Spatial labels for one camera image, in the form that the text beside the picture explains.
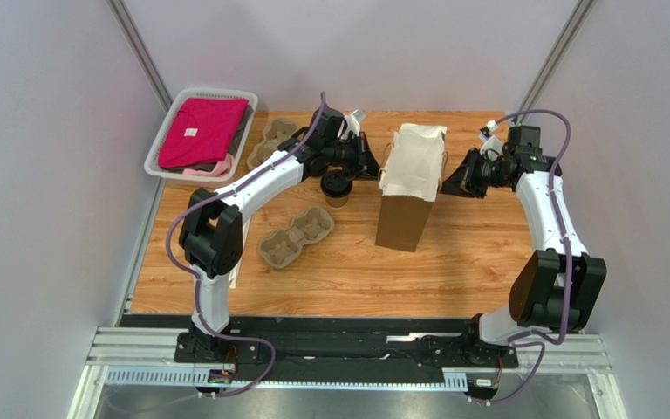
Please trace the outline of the black plastic cup lid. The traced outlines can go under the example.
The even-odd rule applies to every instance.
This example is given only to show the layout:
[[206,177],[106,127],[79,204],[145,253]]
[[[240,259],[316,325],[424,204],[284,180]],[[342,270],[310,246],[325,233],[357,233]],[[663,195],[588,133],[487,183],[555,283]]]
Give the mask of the black plastic cup lid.
[[353,184],[342,170],[328,171],[320,179],[320,188],[329,198],[343,198],[352,192]]

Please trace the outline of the brown paper coffee cup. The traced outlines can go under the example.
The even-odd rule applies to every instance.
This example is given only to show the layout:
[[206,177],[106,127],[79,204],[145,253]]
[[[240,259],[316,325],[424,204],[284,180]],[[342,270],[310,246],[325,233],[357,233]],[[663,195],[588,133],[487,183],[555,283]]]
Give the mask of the brown paper coffee cup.
[[325,196],[325,202],[333,209],[340,209],[346,206],[349,196]]

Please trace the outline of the brown paper bag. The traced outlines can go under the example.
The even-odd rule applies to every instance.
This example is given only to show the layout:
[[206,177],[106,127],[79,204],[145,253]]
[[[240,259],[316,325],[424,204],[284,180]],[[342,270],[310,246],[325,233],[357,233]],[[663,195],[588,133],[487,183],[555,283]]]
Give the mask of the brown paper bag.
[[375,244],[415,252],[434,207],[448,153],[445,126],[404,123],[394,132],[379,171]]

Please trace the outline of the cardboard cup carrier tray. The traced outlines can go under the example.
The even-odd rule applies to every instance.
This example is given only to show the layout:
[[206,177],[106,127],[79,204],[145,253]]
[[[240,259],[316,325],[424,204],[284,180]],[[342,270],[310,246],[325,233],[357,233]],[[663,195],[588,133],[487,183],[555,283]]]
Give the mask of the cardboard cup carrier tray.
[[299,125],[293,120],[285,118],[270,120],[263,130],[261,141],[253,147],[247,158],[246,164],[248,169],[255,169],[268,160],[277,150],[278,146],[282,142],[289,140],[298,129]]

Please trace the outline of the single cardboard cup carrier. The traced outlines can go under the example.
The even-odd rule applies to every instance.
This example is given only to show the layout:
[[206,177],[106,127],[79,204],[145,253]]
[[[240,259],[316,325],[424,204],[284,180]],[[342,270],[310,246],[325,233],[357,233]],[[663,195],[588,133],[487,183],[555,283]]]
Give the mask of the single cardboard cup carrier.
[[258,244],[263,260],[274,269],[293,263],[306,245],[317,244],[335,227],[329,212],[321,206],[311,206],[291,220],[288,227],[272,231]]

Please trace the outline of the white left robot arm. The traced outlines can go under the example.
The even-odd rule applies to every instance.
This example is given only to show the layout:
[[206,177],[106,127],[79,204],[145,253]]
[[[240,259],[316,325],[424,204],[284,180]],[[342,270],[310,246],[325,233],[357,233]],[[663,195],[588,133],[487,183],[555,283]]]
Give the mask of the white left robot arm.
[[227,187],[197,189],[188,209],[172,224],[195,278],[192,325],[184,347],[216,350],[229,325],[229,274],[242,258],[244,225],[274,197],[317,178],[327,204],[343,207],[357,179],[376,179],[380,166],[360,124],[366,114],[348,114],[321,104],[311,122],[283,141],[258,167]]

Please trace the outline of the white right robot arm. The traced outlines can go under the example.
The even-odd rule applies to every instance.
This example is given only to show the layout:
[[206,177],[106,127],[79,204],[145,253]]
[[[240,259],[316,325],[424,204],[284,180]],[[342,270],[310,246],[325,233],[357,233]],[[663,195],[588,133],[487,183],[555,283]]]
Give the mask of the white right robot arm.
[[585,328],[605,281],[605,261],[579,239],[566,208],[557,158],[540,146],[539,127],[518,126],[496,137],[490,121],[441,185],[444,195],[483,199],[491,188],[511,189],[522,204],[532,253],[509,291],[506,306],[475,317],[473,335],[483,344],[507,346],[536,334],[557,341]]

